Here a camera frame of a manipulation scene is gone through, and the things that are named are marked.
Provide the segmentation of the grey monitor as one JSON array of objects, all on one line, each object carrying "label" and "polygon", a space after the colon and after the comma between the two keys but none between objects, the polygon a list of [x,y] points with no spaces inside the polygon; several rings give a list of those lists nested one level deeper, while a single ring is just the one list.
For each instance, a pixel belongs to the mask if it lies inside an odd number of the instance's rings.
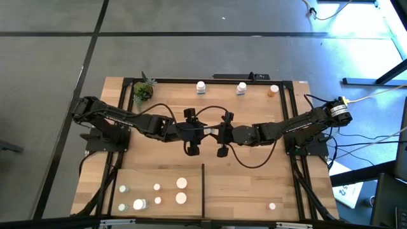
[{"label": "grey monitor", "polygon": [[394,175],[398,179],[407,182],[407,97],[405,98],[403,107],[401,128],[403,131],[399,135],[400,143],[397,147]]}]

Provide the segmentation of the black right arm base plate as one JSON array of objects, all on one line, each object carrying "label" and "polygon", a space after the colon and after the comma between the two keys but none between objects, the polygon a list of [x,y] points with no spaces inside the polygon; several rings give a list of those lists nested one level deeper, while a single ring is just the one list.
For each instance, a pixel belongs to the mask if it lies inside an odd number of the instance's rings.
[{"label": "black right arm base plate", "polygon": [[284,144],[288,154],[295,156],[328,156],[328,147],[325,137],[314,137],[301,146],[294,137],[285,137]]}]

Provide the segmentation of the small potted green plant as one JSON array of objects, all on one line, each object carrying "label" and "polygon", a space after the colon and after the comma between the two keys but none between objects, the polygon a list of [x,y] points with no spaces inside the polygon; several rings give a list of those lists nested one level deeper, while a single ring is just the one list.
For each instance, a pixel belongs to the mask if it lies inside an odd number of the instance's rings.
[{"label": "small potted green plant", "polygon": [[156,80],[148,78],[142,71],[142,80],[137,81],[134,85],[133,100],[138,111],[141,111],[144,102],[150,100],[153,96],[153,88],[156,85]]}]

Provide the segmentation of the black rig crossbeam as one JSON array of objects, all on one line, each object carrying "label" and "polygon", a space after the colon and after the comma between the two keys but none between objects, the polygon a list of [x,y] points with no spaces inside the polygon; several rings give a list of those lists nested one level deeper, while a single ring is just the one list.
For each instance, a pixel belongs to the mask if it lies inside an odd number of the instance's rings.
[{"label": "black rig crossbeam", "polygon": [[288,229],[407,229],[403,226],[371,226],[346,223],[344,221],[323,221],[303,219],[300,221],[249,221],[220,219],[160,219],[160,218],[116,218],[112,216],[69,216],[66,218],[31,219],[24,221],[0,222],[0,229],[84,229],[96,226],[115,225],[186,225],[203,229],[221,226],[253,226]]}]

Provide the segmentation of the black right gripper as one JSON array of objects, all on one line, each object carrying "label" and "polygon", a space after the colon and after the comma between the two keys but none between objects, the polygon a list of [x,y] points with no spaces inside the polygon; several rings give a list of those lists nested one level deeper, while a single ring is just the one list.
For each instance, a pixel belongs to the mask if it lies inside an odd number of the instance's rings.
[{"label": "black right gripper", "polygon": [[220,144],[220,148],[217,150],[217,157],[224,158],[228,156],[228,147],[227,144],[235,142],[233,138],[233,127],[231,122],[234,119],[234,114],[232,112],[226,111],[221,117],[222,121],[214,125],[212,128],[219,130],[219,135],[212,134],[212,137],[215,138],[216,142]]}]

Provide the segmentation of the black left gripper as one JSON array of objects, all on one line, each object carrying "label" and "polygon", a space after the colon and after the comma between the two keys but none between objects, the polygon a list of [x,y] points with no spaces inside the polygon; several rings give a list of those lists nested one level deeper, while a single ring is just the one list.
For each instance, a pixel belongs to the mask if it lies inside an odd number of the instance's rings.
[{"label": "black left gripper", "polygon": [[199,121],[194,108],[185,109],[184,117],[185,122],[176,124],[174,140],[188,142],[189,146],[185,146],[185,153],[188,156],[198,156],[200,154],[199,145],[207,137],[207,134],[204,134],[207,124]]}]

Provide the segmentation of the black keyboard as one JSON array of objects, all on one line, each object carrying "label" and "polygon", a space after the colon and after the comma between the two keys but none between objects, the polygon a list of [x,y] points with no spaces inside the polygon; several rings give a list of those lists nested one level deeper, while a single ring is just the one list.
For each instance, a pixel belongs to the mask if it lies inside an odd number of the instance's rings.
[{"label": "black keyboard", "polygon": [[396,207],[396,228],[407,229],[407,208]]}]

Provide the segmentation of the black desk leg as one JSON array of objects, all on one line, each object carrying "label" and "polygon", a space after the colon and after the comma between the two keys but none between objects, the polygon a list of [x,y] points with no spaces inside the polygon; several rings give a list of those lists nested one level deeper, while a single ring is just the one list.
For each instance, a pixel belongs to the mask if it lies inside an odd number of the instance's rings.
[{"label": "black desk leg", "polygon": [[332,187],[355,184],[365,181],[378,179],[381,173],[393,175],[396,161],[389,161],[365,167],[362,169],[351,170],[340,174],[335,174],[330,177]]},{"label": "black desk leg", "polygon": [[383,76],[377,79],[367,78],[343,78],[344,85],[378,86],[378,87],[398,87],[407,84],[407,80],[395,80],[395,77],[407,71],[407,59],[393,67]]}]

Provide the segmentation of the white printed paper sheet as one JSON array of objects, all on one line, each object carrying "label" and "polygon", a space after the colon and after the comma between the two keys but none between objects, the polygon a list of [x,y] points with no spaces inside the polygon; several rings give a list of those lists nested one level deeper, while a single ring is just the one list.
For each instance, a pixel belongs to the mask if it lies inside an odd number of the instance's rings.
[{"label": "white printed paper sheet", "polygon": [[[350,169],[346,166],[333,162],[333,166],[329,170],[329,175],[337,175],[344,172],[349,172]],[[354,209],[359,198],[360,192],[362,190],[363,182],[358,182],[354,184],[346,184],[343,186],[333,187],[333,194],[337,201],[346,205],[347,207]]]}]

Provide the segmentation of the black flat bar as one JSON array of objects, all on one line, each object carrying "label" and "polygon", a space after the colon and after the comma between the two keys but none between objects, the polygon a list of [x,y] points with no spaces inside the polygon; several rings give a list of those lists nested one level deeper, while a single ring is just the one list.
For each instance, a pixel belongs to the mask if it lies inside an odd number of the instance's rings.
[{"label": "black flat bar", "polygon": [[258,74],[254,72],[247,74],[213,74],[212,77],[219,80],[270,80],[268,74]]}]

